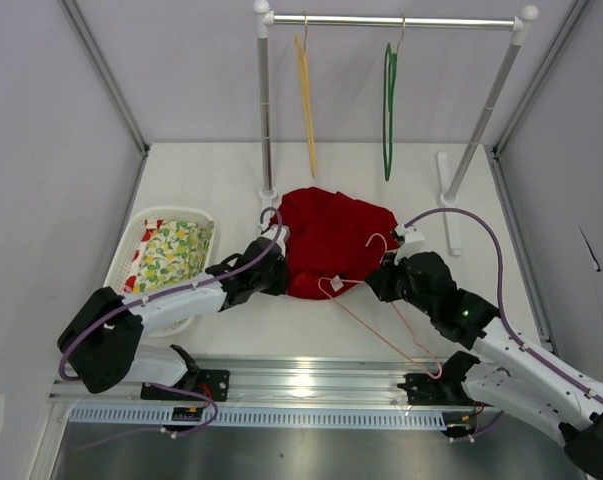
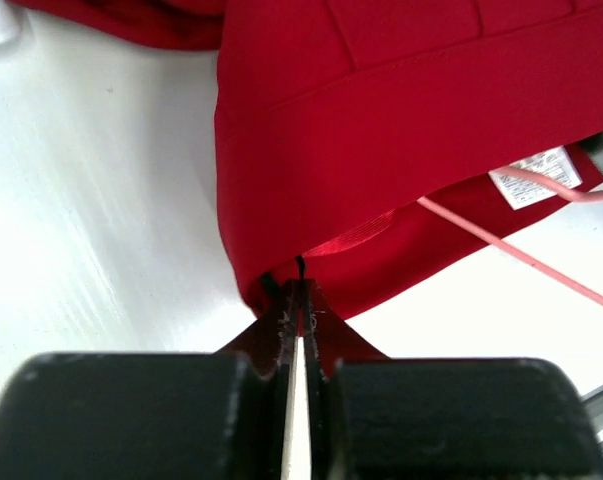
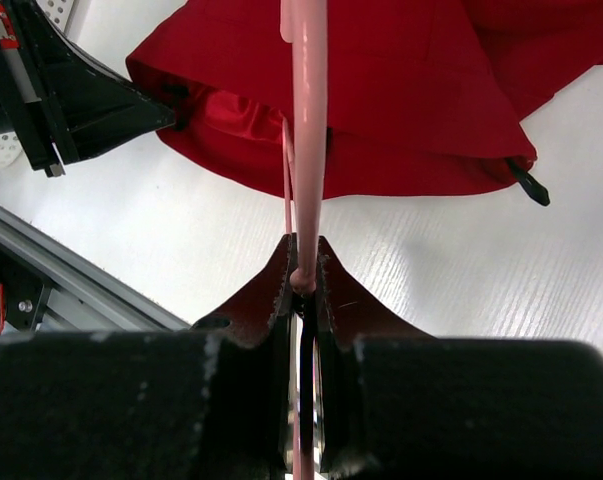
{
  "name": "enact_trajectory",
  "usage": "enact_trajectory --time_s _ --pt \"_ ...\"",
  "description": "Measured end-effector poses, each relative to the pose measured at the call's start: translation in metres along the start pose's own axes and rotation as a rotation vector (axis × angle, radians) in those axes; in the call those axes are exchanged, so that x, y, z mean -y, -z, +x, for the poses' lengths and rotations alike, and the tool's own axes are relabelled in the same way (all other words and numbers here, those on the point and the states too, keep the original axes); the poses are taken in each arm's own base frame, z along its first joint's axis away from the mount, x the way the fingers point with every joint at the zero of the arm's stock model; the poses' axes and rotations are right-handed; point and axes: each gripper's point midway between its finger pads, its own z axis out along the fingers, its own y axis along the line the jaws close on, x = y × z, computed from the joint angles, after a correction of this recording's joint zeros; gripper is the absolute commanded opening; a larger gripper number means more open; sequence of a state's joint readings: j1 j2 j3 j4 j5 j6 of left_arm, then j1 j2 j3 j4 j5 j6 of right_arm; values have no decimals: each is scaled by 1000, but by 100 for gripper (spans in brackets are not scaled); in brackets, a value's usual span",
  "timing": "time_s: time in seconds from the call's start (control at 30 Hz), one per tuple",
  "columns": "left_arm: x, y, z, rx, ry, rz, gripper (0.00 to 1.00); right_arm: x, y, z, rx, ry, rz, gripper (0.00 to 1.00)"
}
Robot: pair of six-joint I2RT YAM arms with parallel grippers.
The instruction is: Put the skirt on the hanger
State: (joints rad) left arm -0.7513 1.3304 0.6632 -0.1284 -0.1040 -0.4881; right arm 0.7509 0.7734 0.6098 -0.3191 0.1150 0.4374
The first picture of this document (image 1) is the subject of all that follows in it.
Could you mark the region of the red skirt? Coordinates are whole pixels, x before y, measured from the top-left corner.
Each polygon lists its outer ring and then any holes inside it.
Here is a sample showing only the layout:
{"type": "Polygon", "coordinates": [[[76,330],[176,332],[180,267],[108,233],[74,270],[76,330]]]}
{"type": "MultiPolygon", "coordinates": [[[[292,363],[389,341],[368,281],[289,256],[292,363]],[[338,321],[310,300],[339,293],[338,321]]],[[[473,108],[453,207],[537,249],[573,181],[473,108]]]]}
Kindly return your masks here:
{"type": "Polygon", "coordinates": [[[283,195],[278,211],[286,240],[287,294],[304,300],[337,297],[376,270],[398,247],[388,209],[316,187],[283,195]]]}

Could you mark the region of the green clothes hanger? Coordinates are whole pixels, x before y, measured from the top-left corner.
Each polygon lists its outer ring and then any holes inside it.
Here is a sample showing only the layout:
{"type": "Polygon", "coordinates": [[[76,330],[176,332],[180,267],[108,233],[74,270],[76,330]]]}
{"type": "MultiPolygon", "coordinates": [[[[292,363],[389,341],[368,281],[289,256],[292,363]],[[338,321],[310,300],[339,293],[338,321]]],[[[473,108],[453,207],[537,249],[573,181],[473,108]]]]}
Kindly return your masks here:
{"type": "Polygon", "coordinates": [[[383,118],[382,118],[382,157],[383,157],[383,174],[384,180],[388,182],[392,174],[393,158],[394,158],[394,98],[397,81],[398,70],[398,54],[400,46],[404,39],[406,28],[406,18],[402,18],[401,36],[392,47],[388,43],[384,53],[383,66],[383,118]]]}

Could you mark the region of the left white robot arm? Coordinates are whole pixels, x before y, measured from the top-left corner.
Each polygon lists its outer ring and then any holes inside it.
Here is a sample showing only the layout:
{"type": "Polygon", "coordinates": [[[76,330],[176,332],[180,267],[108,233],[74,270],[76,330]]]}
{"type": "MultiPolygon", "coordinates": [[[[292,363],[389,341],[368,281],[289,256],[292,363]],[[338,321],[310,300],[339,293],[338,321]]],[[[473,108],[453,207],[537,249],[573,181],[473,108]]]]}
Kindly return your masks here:
{"type": "Polygon", "coordinates": [[[190,398],[198,387],[194,359],[178,345],[157,348],[142,340],[182,320],[242,305],[255,293],[283,294],[285,253],[284,241],[260,236],[244,253],[172,287],[129,295],[96,290],[57,340],[59,376],[83,383],[92,394],[135,382],[190,398]]]}

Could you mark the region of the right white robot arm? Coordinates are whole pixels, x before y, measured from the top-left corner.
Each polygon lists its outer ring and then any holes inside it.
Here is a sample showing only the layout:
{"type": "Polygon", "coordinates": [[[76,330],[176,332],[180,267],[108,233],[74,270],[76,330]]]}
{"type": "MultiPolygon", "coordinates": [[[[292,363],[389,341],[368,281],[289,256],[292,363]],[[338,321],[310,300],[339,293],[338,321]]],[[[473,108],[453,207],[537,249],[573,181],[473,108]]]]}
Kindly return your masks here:
{"type": "Polygon", "coordinates": [[[547,435],[587,475],[603,479],[603,382],[515,331],[494,305],[458,287],[434,252],[400,260],[387,255],[365,281],[380,301],[409,303],[441,336],[463,346],[437,380],[445,401],[467,397],[496,407],[547,435]]]}

